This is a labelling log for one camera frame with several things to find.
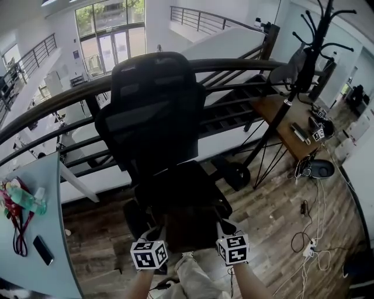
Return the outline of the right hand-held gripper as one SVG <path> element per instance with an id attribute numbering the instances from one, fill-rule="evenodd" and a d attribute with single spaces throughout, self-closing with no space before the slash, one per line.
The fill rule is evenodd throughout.
<path id="1" fill-rule="evenodd" d="M 219 221 L 216 222 L 216 249 L 226 265 L 248 262 L 250 243 L 248 235 L 244 233 L 238 223 L 229 219 L 223 220 L 223 229 Z"/>

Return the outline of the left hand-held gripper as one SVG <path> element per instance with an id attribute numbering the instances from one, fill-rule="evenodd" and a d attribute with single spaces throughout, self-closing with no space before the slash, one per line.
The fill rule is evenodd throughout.
<path id="1" fill-rule="evenodd" d="M 137 270 L 156 270 L 163 266 L 168 260 L 165 246 L 166 227 L 159 230 L 158 241 L 157 230 L 150 229 L 143 233 L 131 246 L 131 257 Z"/>

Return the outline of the person's right forearm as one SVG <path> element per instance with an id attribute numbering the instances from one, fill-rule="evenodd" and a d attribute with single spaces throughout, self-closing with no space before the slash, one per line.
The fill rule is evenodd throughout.
<path id="1" fill-rule="evenodd" d="M 247 263 L 234 264 L 233 270 L 243 299 L 273 299 L 271 292 Z"/>

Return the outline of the person's left forearm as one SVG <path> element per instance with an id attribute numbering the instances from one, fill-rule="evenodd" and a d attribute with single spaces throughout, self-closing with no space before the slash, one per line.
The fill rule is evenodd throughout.
<path id="1" fill-rule="evenodd" d="M 147 299 L 151 283 L 154 277 L 154 270 L 140 270 L 126 289 L 125 299 Z"/>

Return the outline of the black mesh office chair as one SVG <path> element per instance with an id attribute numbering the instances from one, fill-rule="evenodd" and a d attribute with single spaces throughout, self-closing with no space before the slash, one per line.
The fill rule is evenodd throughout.
<path id="1" fill-rule="evenodd" d="M 140 55 L 115 66 L 110 103 L 95 128 L 135 198 L 123 207 L 135 238 L 151 227 L 214 227 L 232 212 L 196 161 L 205 89 L 180 53 Z"/>

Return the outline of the person's beige trousers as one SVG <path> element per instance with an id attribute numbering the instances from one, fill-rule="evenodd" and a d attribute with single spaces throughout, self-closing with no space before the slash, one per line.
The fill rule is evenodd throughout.
<path id="1" fill-rule="evenodd" d="M 175 265 L 179 283 L 171 286 L 160 299 L 231 299 L 219 288 L 193 258 L 193 252 L 182 254 Z"/>

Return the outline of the white power strip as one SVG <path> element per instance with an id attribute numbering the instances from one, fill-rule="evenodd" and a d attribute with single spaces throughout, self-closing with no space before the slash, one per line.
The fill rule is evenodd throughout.
<path id="1" fill-rule="evenodd" d="M 306 245 L 304 251 L 303 251 L 303 256 L 305 258 L 312 258 L 314 256 L 314 249 L 316 247 L 316 240 L 312 238 L 309 243 Z"/>

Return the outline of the black oval floor device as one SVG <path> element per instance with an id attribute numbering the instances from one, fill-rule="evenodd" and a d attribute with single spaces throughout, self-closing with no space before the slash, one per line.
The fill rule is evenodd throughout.
<path id="1" fill-rule="evenodd" d="M 304 168 L 302 175 L 313 179 L 327 179 L 335 172 L 333 163 L 324 159 L 310 161 Z"/>

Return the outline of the black phone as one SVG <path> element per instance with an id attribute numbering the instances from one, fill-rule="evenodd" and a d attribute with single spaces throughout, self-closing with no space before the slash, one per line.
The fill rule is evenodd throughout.
<path id="1" fill-rule="evenodd" d="M 52 252 L 49 250 L 49 248 L 47 247 L 47 245 L 44 243 L 41 236 L 37 235 L 35 237 L 35 239 L 33 240 L 33 246 L 35 247 L 40 257 L 42 258 L 43 262 L 47 266 L 50 266 L 54 260 L 54 256 Z"/>

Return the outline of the black and white handheld device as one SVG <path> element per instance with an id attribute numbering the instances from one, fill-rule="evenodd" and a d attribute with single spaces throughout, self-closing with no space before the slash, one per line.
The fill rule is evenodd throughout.
<path id="1" fill-rule="evenodd" d="M 311 144 L 307 133 L 296 122 L 291 124 L 291 129 L 302 142 L 306 143 L 307 145 Z"/>

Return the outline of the wooden desk with black legs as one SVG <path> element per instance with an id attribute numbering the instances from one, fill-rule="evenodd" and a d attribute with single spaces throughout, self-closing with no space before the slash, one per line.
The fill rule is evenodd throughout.
<path id="1" fill-rule="evenodd" d="M 247 159 L 240 165 L 239 174 L 243 175 L 241 177 L 243 182 L 239 189 L 249 184 L 251 176 L 248 166 L 260 152 L 266 152 L 268 140 L 273 136 L 280 139 L 280 147 L 285 148 L 303 167 L 306 167 L 314 159 L 320 149 L 320 143 L 314 141 L 312 135 L 307 134 L 310 139 L 310 144 L 307 144 L 293 132 L 292 124 L 294 122 L 299 124 L 303 130 L 308 126 L 308 117 L 311 114 L 305 104 L 296 101 L 288 105 L 280 95 L 271 95 L 253 102 L 252 107 L 263 118 L 263 121 L 268 123 L 268 129 Z"/>

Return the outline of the dark staircase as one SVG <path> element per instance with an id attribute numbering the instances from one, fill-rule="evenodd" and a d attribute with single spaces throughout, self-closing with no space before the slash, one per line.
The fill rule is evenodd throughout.
<path id="1" fill-rule="evenodd" d="M 278 94 L 275 86 L 265 86 L 265 77 L 255 75 L 246 80 L 247 85 L 230 91 L 212 105 L 206 106 L 199 125 L 199 138 L 209 137 L 218 133 L 246 125 L 249 121 L 256 122 L 262 117 L 252 107 L 252 98 L 263 93 Z"/>

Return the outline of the green plastic bottle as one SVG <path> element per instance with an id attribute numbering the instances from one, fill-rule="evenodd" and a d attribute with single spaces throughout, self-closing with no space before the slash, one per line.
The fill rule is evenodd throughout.
<path id="1" fill-rule="evenodd" d="M 6 191 L 11 200 L 24 209 L 37 215 L 44 215 L 46 213 L 45 188 L 39 187 L 34 195 L 17 186 L 9 186 L 6 188 Z"/>

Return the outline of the stack of white boxes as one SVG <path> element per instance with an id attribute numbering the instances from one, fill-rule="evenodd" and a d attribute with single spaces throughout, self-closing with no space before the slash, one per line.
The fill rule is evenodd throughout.
<path id="1" fill-rule="evenodd" d="M 359 139 L 370 127 L 370 118 L 363 113 L 357 121 L 352 122 L 346 130 L 338 133 L 338 146 L 334 153 L 339 161 L 346 160 L 358 147 Z"/>

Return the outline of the dark metal railing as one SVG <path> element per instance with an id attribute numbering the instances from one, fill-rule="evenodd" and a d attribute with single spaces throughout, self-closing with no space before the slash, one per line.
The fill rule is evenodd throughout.
<path id="1" fill-rule="evenodd" d="M 87 82 L 27 111 L 0 130 L 0 145 L 30 123 L 55 110 L 111 91 L 109 105 L 91 118 L 117 165 L 135 180 L 140 171 L 162 171 L 197 155 L 198 129 L 208 93 L 225 86 L 205 87 L 201 72 L 272 71 L 281 62 L 240 58 L 188 60 L 180 53 L 140 55 L 117 65 L 111 77 Z"/>

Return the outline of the grey hanging bag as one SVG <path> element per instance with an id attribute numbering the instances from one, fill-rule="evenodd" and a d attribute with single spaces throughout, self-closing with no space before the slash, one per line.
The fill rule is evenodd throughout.
<path id="1" fill-rule="evenodd" d="M 281 65 L 271 71 L 268 76 L 268 82 L 272 84 L 279 82 L 294 84 L 297 80 L 299 72 L 304 66 L 306 57 L 307 55 L 304 52 L 304 45 L 302 44 L 292 55 L 286 65 Z"/>

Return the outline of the glass entrance doors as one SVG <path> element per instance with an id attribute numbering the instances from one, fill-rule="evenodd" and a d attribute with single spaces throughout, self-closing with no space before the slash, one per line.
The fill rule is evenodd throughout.
<path id="1" fill-rule="evenodd" d="M 144 0 L 106 0 L 75 10 L 87 73 L 106 75 L 146 53 Z"/>

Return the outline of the thin black balcony railing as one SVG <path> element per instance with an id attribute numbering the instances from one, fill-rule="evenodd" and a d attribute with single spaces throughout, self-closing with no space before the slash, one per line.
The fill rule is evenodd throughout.
<path id="1" fill-rule="evenodd" d="M 17 96 L 33 74 L 57 48 L 55 34 L 47 36 L 23 57 L 12 58 L 6 65 L 6 73 L 0 76 L 0 124 L 11 111 Z"/>
<path id="2" fill-rule="evenodd" d="M 226 29 L 241 27 L 255 32 L 264 33 L 261 28 L 252 27 L 228 17 L 197 9 L 170 6 L 170 20 L 193 28 L 197 32 L 212 35 Z"/>

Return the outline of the black coat rack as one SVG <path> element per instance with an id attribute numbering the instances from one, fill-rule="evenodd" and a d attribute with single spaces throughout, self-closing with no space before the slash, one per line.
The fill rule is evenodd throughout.
<path id="1" fill-rule="evenodd" d="M 296 82 L 294 84 L 290 84 L 290 93 L 285 99 L 288 105 L 292 104 L 295 96 L 298 96 L 302 92 L 308 91 L 314 77 L 317 59 L 320 55 L 322 55 L 321 51 L 324 48 L 329 46 L 337 46 L 349 51 L 354 50 L 352 47 L 347 47 L 338 43 L 324 43 L 331 21 L 337 15 L 343 13 L 356 15 L 357 11 L 354 9 L 342 9 L 333 12 L 333 0 L 328 0 L 326 8 L 321 8 L 321 18 L 318 26 L 314 24 L 312 18 L 306 21 L 307 25 L 310 26 L 313 36 L 313 41 L 311 43 L 306 43 L 300 36 L 297 35 L 296 32 L 292 33 L 293 36 L 295 36 L 301 42 L 301 45 L 304 45 L 304 52 L 306 53 L 307 57 L 302 70 L 298 74 Z M 242 176 L 242 174 L 239 174 L 239 168 L 235 168 L 233 177 L 230 178 L 229 184 L 236 191 L 240 190 L 240 184 L 243 182 L 241 179 Z"/>

